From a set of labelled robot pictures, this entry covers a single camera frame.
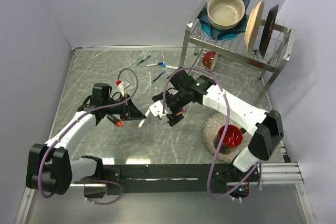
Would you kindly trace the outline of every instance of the wooden plate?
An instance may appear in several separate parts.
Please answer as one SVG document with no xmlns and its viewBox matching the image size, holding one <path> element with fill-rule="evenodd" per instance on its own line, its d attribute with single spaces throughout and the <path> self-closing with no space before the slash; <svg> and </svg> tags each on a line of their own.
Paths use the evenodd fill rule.
<svg viewBox="0 0 336 224">
<path fill-rule="evenodd" d="M 264 11 L 265 1 L 260 1 L 251 12 L 247 22 L 247 27 L 244 35 L 244 42 L 249 52 L 252 51 L 253 45 L 256 42 L 258 31 L 261 23 L 262 12 Z"/>
</svg>

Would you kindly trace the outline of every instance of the dark plate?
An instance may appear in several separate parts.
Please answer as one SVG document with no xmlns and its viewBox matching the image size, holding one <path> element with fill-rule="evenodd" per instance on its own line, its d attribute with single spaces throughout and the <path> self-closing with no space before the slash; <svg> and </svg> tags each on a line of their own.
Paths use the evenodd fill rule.
<svg viewBox="0 0 336 224">
<path fill-rule="evenodd" d="M 262 57 L 265 57 L 267 47 L 269 41 L 271 40 L 272 32 L 275 25 L 275 20 L 277 18 L 279 5 L 272 7 L 267 15 L 267 19 L 265 22 L 264 30 L 262 31 L 260 45 L 259 45 L 259 53 Z"/>
</svg>

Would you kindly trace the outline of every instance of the marble table surface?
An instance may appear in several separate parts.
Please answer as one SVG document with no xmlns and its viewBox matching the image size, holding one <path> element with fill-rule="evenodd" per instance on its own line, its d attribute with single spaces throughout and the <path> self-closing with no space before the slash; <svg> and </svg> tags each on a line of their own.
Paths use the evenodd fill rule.
<svg viewBox="0 0 336 224">
<path fill-rule="evenodd" d="M 148 55 L 152 57 L 134 67 L 137 62 Z M 158 81 L 151 84 L 151 80 L 164 69 L 161 67 L 146 68 L 145 65 L 165 61 L 167 65 L 178 66 L 180 55 L 181 49 L 179 48 L 75 51 L 52 134 L 57 134 L 71 120 L 77 108 L 91 94 L 94 83 L 108 83 L 115 90 L 118 72 L 124 67 L 133 68 L 139 77 L 139 89 L 132 101 L 138 109 L 145 113 L 152 104 L 152 96 L 163 91 L 166 78 L 173 72 L 173 70 L 168 70 Z M 190 49 L 186 55 L 185 66 L 191 66 L 194 60 L 193 50 Z M 224 88 L 250 102 L 251 94 L 258 94 L 263 87 L 262 83 L 257 81 L 258 72 L 253 68 L 239 71 L 239 67 L 233 64 L 222 62 L 215 67 L 215 70 L 217 68 L 216 71 L 226 74 L 228 80 L 238 80 L 231 83 L 224 81 Z M 132 93 L 135 84 L 132 73 L 125 71 L 121 80 L 128 80 L 131 83 L 127 92 Z M 266 98 L 263 98 L 259 107 L 269 110 L 270 104 Z M 213 156 L 202 142 L 202 126 L 213 112 L 213 109 L 197 103 L 189 104 L 184 114 L 185 119 L 174 127 L 170 127 L 167 120 L 159 121 L 151 114 L 141 129 L 138 129 L 140 121 L 126 121 L 123 127 L 117 127 L 109 120 L 103 119 L 81 141 L 72 159 L 91 155 L 103 158 L 105 164 L 211 163 Z M 280 158 L 273 162 L 283 162 L 283 159 Z"/>
</svg>

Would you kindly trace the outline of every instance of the red bowl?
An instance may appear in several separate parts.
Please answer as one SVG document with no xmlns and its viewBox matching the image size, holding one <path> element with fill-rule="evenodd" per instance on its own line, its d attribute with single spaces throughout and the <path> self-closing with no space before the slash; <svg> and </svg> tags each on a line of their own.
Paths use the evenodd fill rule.
<svg viewBox="0 0 336 224">
<path fill-rule="evenodd" d="M 207 52 L 204 56 L 203 56 L 203 66 L 206 67 L 207 69 L 211 69 L 212 66 L 212 62 L 215 58 L 216 52 L 215 51 L 210 51 Z"/>
<path fill-rule="evenodd" d="M 218 140 L 220 140 L 222 137 L 224 127 L 225 126 L 222 126 L 217 133 Z M 223 146 L 226 148 L 236 148 L 242 143 L 242 141 L 243 134 L 240 129 L 234 125 L 229 124 L 223 140 Z"/>
</svg>

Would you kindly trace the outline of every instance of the marker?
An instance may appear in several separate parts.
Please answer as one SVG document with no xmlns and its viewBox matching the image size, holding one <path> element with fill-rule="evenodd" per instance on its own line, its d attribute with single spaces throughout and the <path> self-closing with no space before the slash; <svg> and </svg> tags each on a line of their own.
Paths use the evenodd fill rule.
<svg viewBox="0 0 336 224">
<path fill-rule="evenodd" d="M 108 115 L 107 119 L 110 120 L 112 123 L 114 123 L 114 125 L 116 126 L 120 126 L 122 127 L 122 123 L 120 120 L 118 120 L 116 117 L 114 117 L 113 115 Z"/>
<path fill-rule="evenodd" d="M 157 66 L 157 65 L 163 65 L 163 64 L 164 64 L 164 62 L 163 62 L 163 61 L 161 61 L 161 62 L 159 62 L 159 63 L 148 64 L 148 65 L 146 65 L 146 67 L 153 67 L 153 66 Z"/>
<path fill-rule="evenodd" d="M 148 109 L 147 112 L 146 112 L 146 114 L 145 114 L 146 118 L 147 118 L 147 116 L 149 115 L 150 112 L 151 112 L 151 111 Z M 143 123 L 145 122 L 146 118 L 145 118 L 145 119 L 142 119 L 141 122 L 139 123 L 139 125 L 138 125 L 138 128 L 139 128 L 139 129 L 142 127 L 142 125 L 143 125 Z"/>
<path fill-rule="evenodd" d="M 145 60 L 148 60 L 149 58 L 151 58 L 152 55 L 148 55 L 147 58 L 140 60 L 135 66 L 137 67 L 138 65 L 140 65 L 141 63 L 143 63 Z"/>
<path fill-rule="evenodd" d="M 152 80 L 152 84 L 153 84 L 154 82 L 156 82 L 157 79 L 160 78 L 162 75 L 164 75 L 164 73 L 166 73 L 166 72 L 167 72 L 167 70 L 163 70 L 163 71 L 158 75 L 158 77 L 156 77 L 154 80 Z"/>
<path fill-rule="evenodd" d="M 161 67 L 163 68 L 171 68 L 171 69 L 179 69 L 178 67 L 173 67 L 173 66 L 168 66 L 168 65 L 165 65 L 165 64 L 162 64 Z"/>
</svg>

